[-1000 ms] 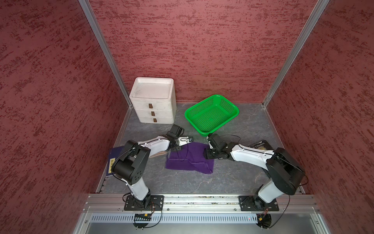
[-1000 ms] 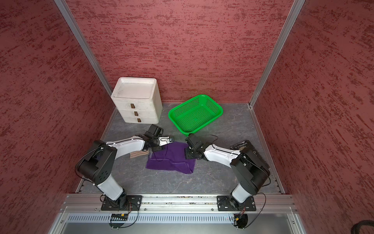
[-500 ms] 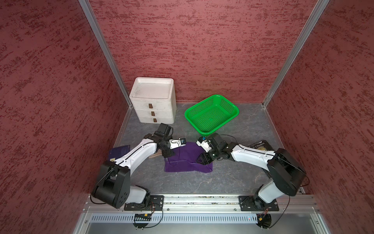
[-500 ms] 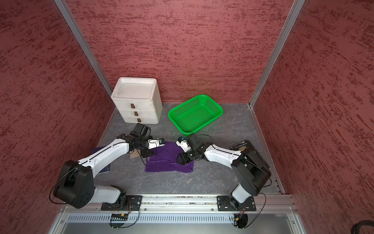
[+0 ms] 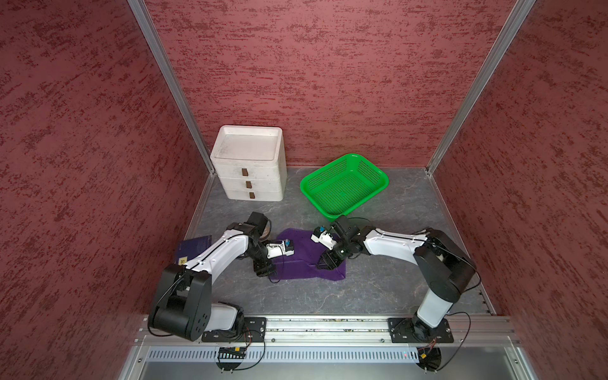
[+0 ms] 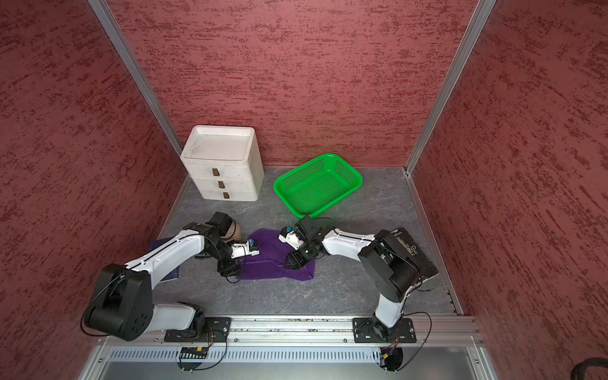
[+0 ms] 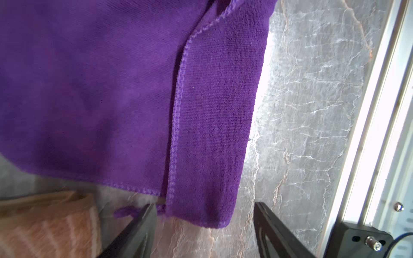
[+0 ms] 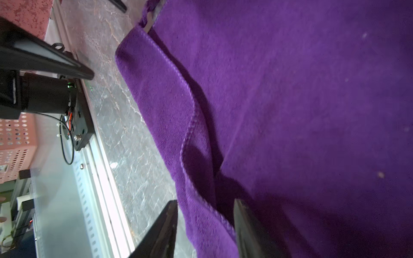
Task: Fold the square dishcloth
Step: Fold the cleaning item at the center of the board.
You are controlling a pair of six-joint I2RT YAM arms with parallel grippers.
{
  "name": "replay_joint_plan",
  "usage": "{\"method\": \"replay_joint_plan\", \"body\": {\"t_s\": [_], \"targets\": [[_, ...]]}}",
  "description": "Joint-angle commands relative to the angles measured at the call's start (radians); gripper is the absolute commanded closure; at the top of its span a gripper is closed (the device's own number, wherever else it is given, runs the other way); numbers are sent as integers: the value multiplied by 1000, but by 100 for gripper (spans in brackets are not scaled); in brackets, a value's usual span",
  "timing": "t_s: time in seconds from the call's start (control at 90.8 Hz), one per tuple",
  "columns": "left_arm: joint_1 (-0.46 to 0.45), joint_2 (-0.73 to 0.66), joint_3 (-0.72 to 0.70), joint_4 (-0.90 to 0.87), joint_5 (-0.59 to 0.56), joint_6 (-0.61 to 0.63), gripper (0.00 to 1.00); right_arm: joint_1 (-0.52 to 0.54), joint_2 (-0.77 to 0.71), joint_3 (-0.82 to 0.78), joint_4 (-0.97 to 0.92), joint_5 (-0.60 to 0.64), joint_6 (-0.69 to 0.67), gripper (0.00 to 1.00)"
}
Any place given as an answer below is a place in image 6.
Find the beige striped dishcloth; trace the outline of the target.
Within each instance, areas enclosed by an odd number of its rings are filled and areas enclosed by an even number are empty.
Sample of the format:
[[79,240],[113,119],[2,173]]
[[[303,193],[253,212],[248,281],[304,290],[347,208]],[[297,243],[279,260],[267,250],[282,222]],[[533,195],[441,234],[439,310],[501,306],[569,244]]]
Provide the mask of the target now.
[[242,228],[236,222],[233,221],[229,230],[226,232],[226,235],[223,236],[223,241],[225,242],[240,242],[242,240]]

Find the purple dishcloth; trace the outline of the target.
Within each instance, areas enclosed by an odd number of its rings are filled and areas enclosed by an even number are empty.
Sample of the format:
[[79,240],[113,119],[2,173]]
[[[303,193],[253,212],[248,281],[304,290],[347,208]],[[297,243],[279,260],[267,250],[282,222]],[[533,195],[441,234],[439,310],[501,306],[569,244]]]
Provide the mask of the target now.
[[259,254],[247,256],[242,264],[243,273],[238,280],[271,280],[286,278],[298,281],[313,280],[315,262],[310,261],[299,270],[283,267],[292,247],[279,240],[280,231],[259,229],[250,235],[259,247]]

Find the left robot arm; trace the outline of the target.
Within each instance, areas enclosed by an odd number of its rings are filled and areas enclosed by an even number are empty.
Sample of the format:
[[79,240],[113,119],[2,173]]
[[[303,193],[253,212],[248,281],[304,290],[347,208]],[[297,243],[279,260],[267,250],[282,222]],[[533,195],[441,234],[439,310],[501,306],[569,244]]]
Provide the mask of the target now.
[[190,223],[175,237],[127,264],[109,264],[101,270],[81,331],[90,337],[113,336],[133,341],[144,333],[163,331],[168,342],[195,342],[212,338],[204,308],[191,302],[156,304],[153,290],[185,261],[213,258],[224,278],[241,276],[239,259],[257,254],[256,242],[237,240],[239,225],[216,212],[206,223]]

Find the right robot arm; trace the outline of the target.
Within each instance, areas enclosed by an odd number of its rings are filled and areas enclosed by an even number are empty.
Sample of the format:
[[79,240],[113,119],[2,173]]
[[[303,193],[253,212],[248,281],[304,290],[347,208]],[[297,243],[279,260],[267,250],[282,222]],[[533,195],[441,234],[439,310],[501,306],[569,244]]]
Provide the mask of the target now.
[[340,256],[358,261],[379,292],[371,318],[378,335],[389,336],[403,316],[406,298],[421,281],[426,256],[404,228],[381,230],[377,234],[354,234],[335,226],[323,227],[306,216],[295,226],[280,231],[279,240],[288,244],[283,267],[299,270],[324,256]]

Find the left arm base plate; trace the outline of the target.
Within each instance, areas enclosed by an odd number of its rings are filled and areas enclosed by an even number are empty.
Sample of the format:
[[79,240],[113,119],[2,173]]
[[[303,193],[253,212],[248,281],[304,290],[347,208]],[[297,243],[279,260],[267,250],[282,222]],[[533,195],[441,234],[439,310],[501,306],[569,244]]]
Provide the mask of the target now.
[[206,317],[204,321],[194,321],[186,330],[167,330],[166,343],[207,344],[226,343],[231,330],[232,319],[228,317]]

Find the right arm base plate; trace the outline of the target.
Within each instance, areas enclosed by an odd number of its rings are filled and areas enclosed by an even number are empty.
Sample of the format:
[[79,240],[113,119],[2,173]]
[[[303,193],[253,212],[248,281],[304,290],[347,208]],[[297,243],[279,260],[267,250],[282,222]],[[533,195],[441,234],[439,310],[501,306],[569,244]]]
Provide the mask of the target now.
[[416,332],[410,318],[402,318],[395,326],[386,327],[375,317],[353,318],[354,341],[358,344],[416,343]]

